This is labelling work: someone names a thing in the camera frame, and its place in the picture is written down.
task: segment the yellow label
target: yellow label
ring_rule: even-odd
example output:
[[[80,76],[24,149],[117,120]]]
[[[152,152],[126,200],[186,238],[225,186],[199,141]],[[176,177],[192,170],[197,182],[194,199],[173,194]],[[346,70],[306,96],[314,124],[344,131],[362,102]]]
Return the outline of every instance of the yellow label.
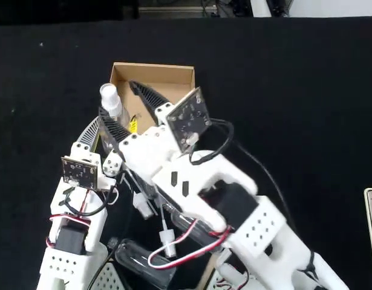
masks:
[[[130,133],[137,133],[137,118],[136,115],[132,117],[129,122],[129,131]]]

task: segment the clear plastic tube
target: clear plastic tube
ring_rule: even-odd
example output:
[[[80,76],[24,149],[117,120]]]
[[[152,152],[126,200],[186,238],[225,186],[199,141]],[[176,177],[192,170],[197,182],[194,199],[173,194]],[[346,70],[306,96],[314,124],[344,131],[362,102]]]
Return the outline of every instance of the clear plastic tube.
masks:
[[[117,262],[121,265],[141,276],[158,289],[165,290],[174,277],[176,268],[166,270],[151,268],[148,265],[148,256],[151,253],[152,252],[147,251],[133,240],[124,239],[114,255]],[[152,263],[155,265],[164,265],[169,263],[169,260],[160,255],[156,255],[152,258]]]
[[[171,221],[177,228],[185,232],[191,226],[191,223],[194,221],[194,219],[183,216],[179,211],[173,210],[171,213]],[[204,247],[217,240],[217,238],[209,235],[210,231],[211,229],[207,225],[198,221],[194,229],[191,231],[189,237]],[[221,246],[217,246],[211,252],[220,251],[221,249]]]

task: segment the black circuit board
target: black circuit board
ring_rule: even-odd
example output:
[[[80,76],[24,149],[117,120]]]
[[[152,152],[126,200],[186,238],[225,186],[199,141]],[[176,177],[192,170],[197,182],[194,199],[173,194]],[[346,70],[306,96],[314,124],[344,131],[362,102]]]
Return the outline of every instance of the black circuit board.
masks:
[[[199,136],[211,125],[202,91],[195,89],[167,116],[167,122],[182,152],[190,145],[188,138],[194,133]]]
[[[64,181],[78,182],[86,189],[97,189],[97,166],[61,157]]]

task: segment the white bottle cap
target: white bottle cap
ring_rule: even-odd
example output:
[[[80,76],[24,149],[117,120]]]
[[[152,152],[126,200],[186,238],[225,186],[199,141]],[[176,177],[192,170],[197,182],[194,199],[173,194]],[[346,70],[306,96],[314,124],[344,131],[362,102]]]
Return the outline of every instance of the white bottle cap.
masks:
[[[108,111],[110,117],[118,117],[122,114],[123,106],[117,93],[117,88],[112,83],[105,83],[100,88],[101,105]]]
[[[175,233],[174,230],[164,230],[159,232],[160,240],[163,246],[168,245],[169,243],[175,240]],[[176,256],[176,248],[175,245],[167,246],[164,250],[166,253],[167,258],[172,258]]]

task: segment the white connector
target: white connector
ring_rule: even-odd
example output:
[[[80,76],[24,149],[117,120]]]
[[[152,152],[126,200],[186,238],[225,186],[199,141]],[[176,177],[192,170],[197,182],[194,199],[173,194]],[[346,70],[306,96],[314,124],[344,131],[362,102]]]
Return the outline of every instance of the white connector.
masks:
[[[163,244],[163,246],[168,245],[169,243],[173,242],[175,240],[175,233],[174,230],[163,230],[159,232],[160,240]],[[176,256],[176,248],[175,245],[167,246],[164,250],[166,253],[167,258],[172,258]]]
[[[147,203],[147,199],[141,192],[133,193],[133,206],[142,214],[144,219],[149,219],[151,216],[154,215],[153,211]]]

